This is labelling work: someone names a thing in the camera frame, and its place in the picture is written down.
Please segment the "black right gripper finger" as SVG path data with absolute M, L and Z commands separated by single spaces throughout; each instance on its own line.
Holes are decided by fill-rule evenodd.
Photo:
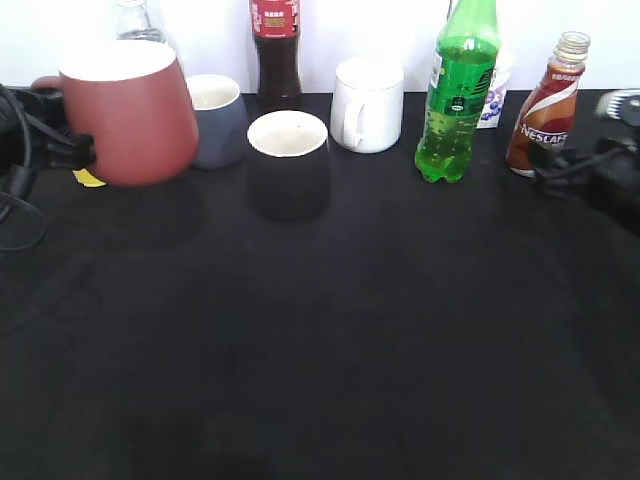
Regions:
M 531 190 L 559 199 L 585 199 L 600 156 L 579 155 L 574 148 L 546 149 L 539 144 L 529 148 L 533 168 Z

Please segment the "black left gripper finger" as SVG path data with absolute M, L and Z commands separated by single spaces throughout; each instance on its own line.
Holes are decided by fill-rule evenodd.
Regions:
M 51 169 L 82 170 L 96 161 L 94 138 L 87 134 L 50 140 L 47 151 L 47 166 Z

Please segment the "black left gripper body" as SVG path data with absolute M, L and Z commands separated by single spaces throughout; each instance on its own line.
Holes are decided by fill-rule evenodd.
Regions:
M 70 144 L 61 90 L 20 87 L 14 94 L 29 125 L 36 165 L 40 169 L 65 168 Z

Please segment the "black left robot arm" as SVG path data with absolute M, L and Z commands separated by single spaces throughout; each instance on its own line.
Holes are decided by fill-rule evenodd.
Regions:
M 60 89 L 1 87 L 3 193 L 26 200 L 39 172 L 81 170 L 95 161 L 93 137 L 71 132 Z

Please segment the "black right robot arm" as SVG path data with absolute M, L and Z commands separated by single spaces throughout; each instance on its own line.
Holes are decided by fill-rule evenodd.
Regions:
M 533 143 L 528 154 L 534 171 L 532 189 L 585 203 L 638 235 L 639 91 L 623 89 L 603 95 L 594 114 L 629 127 L 631 137 L 600 138 L 588 155 L 572 147 L 551 150 Z

